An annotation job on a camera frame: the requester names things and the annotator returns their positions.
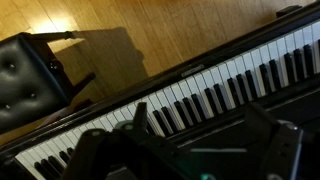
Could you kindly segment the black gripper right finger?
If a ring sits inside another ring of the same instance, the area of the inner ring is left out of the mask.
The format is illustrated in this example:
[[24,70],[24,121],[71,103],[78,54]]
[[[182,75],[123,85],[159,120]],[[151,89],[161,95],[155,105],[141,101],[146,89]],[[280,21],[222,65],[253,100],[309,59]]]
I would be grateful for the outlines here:
[[259,180],[320,180],[318,131],[277,120],[257,103],[247,106],[245,122],[263,146]]

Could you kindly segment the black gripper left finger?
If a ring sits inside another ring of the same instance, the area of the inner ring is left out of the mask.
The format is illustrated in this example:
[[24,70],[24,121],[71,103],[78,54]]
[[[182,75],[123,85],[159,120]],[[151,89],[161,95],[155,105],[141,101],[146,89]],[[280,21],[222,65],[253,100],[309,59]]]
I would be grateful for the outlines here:
[[182,180],[175,164],[178,149],[146,132],[147,104],[139,103],[131,122],[119,129],[85,131],[61,180],[105,180],[112,166],[124,164],[139,180]]

